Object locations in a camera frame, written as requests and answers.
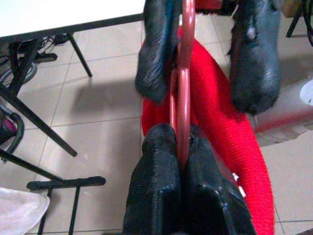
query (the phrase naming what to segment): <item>black foam padding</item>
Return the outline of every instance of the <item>black foam padding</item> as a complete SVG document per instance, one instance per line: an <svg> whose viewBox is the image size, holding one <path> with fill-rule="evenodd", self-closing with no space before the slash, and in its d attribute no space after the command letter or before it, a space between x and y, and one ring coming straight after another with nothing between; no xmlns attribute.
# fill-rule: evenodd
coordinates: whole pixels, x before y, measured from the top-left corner
<svg viewBox="0 0 313 235"><path fill-rule="evenodd" d="M231 49L232 103L256 115L272 107L280 90L277 0L240 0L234 14Z"/></svg>
<svg viewBox="0 0 313 235"><path fill-rule="evenodd" d="M143 156L132 174L123 234L169 235L176 231L180 207L176 140L168 124L147 133Z"/></svg>
<svg viewBox="0 0 313 235"><path fill-rule="evenodd" d="M184 195L190 235L255 235L251 216L234 179L210 142L191 128Z"/></svg>
<svg viewBox="0 0 313 235"><path fill-rule="evenodd" d="M145 3L146 39L139 52L135 87L154 102L161 102L167 92L165 63L178 44L181 4L181 0L146 0Z"/></svg>

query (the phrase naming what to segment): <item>white table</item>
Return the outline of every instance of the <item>white table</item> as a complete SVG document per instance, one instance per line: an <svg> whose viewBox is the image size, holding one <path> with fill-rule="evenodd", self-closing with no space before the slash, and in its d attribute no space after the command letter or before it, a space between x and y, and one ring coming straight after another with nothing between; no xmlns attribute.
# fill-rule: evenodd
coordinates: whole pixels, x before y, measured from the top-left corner
<svg viewBox="0 0 313 235"><path fill-rule="evenodd" d="M142 19L145 0L1 0L0 40L12 42Z"/></svg>

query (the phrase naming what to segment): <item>tile floor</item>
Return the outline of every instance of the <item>tile floor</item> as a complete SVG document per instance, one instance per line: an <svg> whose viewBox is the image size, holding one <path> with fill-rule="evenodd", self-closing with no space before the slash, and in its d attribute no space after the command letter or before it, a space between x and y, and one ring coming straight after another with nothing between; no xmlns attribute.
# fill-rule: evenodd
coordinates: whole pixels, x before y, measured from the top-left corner
<svg viewBox="0 0 313 235"><path fill-rule="evenodd" d="M291 19L282 17L279 54L285 85L312 74L313 49L303 19L296 37L285 34ZM232 20L197 16L196 38L226 74ZM140 97L133 82L137 53L144 39L140 22L75 34L93 72L89 79L67 42L55 48L58 60L39 65L19 97L77 151L72 158L24 118L25 135L16 155L65 178L102 175L103 187L83 188L76 218L76 235L120 231L130 176L140 157ZM272 180L276 234L294 235L313 227L313 134L262 149ZM7 163L0 165L0 187L27 190L42 177ZM48 210L46 234L65 235L74 190L55 190ZM35 234L36 226L30 231Z"/></svg>

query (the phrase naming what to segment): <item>black padded grip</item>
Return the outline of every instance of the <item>black padded grip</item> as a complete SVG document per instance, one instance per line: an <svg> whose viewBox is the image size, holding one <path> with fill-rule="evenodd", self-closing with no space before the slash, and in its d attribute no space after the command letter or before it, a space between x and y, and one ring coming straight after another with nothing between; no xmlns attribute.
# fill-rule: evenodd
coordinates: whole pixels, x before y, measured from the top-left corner
<svg viewBox="0 0 313 235"><path fill-rule="evenodd" d="M132 174L123 234L170 235L177 230L180 206L179 164L171 126L151 128L142 152Z"/></svg>
<svg viewBox="0 0 313 235"><path fill-rule="evenodd" d="M135 87L155 102L161 102L167 92L165 63L178 44L181 3L181 0L146 0L145 3L146 39L139 52Z"/></svg>
<svg viewBox="0 0 313 235"><path fill-rule="evenodd" d="M185 191L190 235L255 235L251 216L226 166L217 160L210 142L191 128Z"/></svg>

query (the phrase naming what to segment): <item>metal frame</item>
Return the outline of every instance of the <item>metal frame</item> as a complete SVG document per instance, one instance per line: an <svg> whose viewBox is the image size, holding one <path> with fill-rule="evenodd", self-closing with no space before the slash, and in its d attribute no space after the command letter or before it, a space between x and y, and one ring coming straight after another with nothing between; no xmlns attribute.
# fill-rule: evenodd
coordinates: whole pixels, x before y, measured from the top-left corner
<svg viewBox="0 0 313 235"><path fill-rule="evenodd" d="M24 167L32 172L35 172L39 175L42 175L50 179L50 181L29 182L27 184L27 188L29 190L33 190L33 191L48 190L47 196L51 197L52 191L56 188L76 188L73 209L72 209L72 216L71 216L70 225L69 225L69 232L68 232L69 235L72 235L74 232L80 188L91 187L91 186L102 186L106 183L106 179L101 176L94 176L94 177L89 177L85 179L65 180L19 157L16 157L13 154L7 153L6 151L2 149L0 149L0 156L8 160L9 162L15 163L21 167ZM45 219L46 219L46 213L44 214L44 216L42 217L40 221L40 226L39 226L38 233L37 233L38 235L42 235L44 232Z"/></svg>

